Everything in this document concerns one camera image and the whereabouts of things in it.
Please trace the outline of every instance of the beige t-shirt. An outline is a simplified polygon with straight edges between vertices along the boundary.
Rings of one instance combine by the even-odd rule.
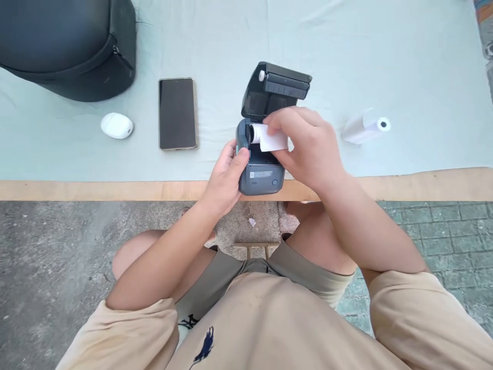
[[[492,369],[493,340],[429,273],[369,287],[376,340],[301,285],[237,277],[178,343],[171,299],[140,311],[101,302],[57,369]]]

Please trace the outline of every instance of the knee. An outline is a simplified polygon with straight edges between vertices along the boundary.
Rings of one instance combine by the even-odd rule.
[[[164,233],[165,230],[147,230],[127,240],[113,257],[112,269],[115,279],[118,280],[123,272]]]

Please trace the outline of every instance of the black phone screen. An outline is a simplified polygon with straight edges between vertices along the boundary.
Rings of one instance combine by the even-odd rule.
[[[159,148],[197,146],[195,88],[191,78],[159,81]]]

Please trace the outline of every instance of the gray shorts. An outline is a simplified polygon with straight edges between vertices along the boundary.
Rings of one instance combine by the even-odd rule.
[[[239,261],[220,250],[189,291],[176,303],[178,324],[191,329],[224,295],[235,277],[245,272],[283,276],[303,285],[335,308],[353,275],[322,269],[291,249],[284,240],[267,260]]]

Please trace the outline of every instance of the black bag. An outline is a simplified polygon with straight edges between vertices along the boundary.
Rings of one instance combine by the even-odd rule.
[[[130,0],[2,1],[0,35],[0,67],[68,99],[109,99],[135,78]]]

